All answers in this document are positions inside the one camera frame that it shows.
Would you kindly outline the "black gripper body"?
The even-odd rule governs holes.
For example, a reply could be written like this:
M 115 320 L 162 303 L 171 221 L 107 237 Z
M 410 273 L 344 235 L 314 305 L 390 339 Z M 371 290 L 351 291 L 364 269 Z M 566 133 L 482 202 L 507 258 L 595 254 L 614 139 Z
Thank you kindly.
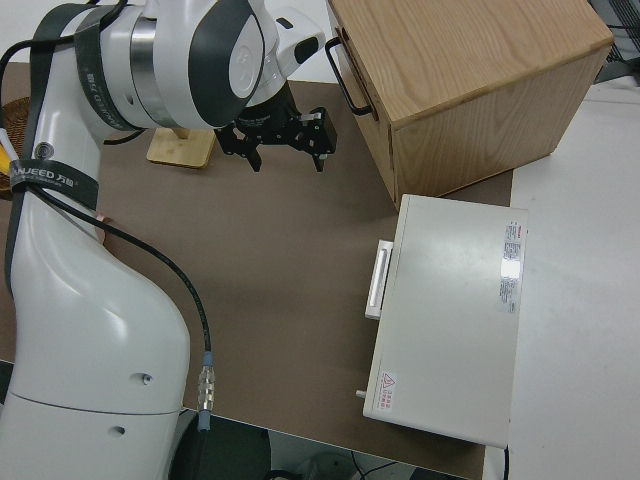
M 225 153 L 249 153 L 258 145 L 289 145 L 307 153 L 334 153 L 336 130 L 325 107 L 301 113 L 289 87 L 265 102 L 244 108 L 219 129 Z

